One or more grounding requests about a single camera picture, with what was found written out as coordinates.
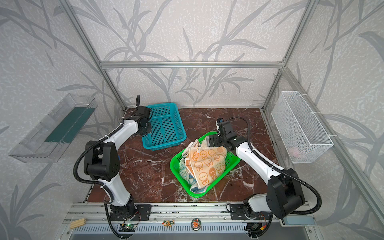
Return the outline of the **teal plastic basket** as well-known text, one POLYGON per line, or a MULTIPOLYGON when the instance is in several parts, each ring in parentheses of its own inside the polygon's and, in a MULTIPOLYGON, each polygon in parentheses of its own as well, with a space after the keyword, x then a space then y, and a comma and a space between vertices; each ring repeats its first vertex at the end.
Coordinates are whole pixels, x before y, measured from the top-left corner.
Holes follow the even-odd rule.
POLYGON ((152 111, 150 120, 152 132, 143 137, 143 147, 158 151, 180 145, 187 134, 175 103, 149 105, 152 111))

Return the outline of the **orange rabbit towel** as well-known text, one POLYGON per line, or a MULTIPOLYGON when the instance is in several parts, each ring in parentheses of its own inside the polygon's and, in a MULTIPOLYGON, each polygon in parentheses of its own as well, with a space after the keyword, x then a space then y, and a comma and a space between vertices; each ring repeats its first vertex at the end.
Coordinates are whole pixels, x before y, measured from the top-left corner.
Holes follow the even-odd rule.
POLYGON ((186 147, 182 158, 199 189, 208 187, 225 171, 227 153, 224 147, 210 147, 207 140, 196 139, 186 147))

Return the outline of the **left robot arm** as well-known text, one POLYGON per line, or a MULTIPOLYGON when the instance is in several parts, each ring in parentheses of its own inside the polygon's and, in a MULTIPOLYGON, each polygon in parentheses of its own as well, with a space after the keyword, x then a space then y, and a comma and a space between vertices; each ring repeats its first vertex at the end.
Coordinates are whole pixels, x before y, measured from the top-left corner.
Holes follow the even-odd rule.
POLYGON ((142 136, 151 132, 152 111, 137 106, 112 132, 97 141, 89 141, 74 164, 74 178, 84 184, 99 185, 110 198, 111 210, 129 216, 136 212, 134 198, 120 177, 118 150, 131 136, 142 136))

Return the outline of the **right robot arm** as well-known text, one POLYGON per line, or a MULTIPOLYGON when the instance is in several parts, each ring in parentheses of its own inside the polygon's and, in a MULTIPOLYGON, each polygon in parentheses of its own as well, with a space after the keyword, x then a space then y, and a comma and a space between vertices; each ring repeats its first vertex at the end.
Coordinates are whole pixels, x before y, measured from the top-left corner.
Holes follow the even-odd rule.
POLYGON ((260 151, 250 140, 250 122, 243 117, 231 117, 226 121, 222 118, 216 121, 217 133, 209 140, 212 147, 225 147, 239 159, 247 163, 264 181, 267 186, 265 194, 257 194, 246 200, 245 206, 252 213, 269 212, 279 219, 290 214, 310 215, 322 206, 320 193, 310 184, 301 180, 292 168, 284 169, 275 164, 260 151), (231 120, 243 120, 247 124, 247 136, 236 133, 231 120), (306 202, 302 187, 310 190, 316 197, 316 204, 309 210, 299 210, 306 202))

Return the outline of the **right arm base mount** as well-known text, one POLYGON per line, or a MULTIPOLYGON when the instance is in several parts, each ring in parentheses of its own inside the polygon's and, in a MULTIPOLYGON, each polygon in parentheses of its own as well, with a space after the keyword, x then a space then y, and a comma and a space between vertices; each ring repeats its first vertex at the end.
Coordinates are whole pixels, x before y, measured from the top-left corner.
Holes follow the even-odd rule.
POLYGON ((245 204, 227 204, 227 211, 233 221, 269 221, 271 214, 268 212, 254 212, 245 204))

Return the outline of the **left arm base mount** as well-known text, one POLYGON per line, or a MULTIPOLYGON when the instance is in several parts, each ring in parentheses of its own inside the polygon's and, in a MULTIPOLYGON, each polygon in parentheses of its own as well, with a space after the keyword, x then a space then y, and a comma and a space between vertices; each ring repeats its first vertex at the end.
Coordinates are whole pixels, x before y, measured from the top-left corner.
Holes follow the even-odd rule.
POLYGON ((138 204, 134 206, 116 207, 111 205, 109 217, 111 221, 148 221, 152 205, 138 204))

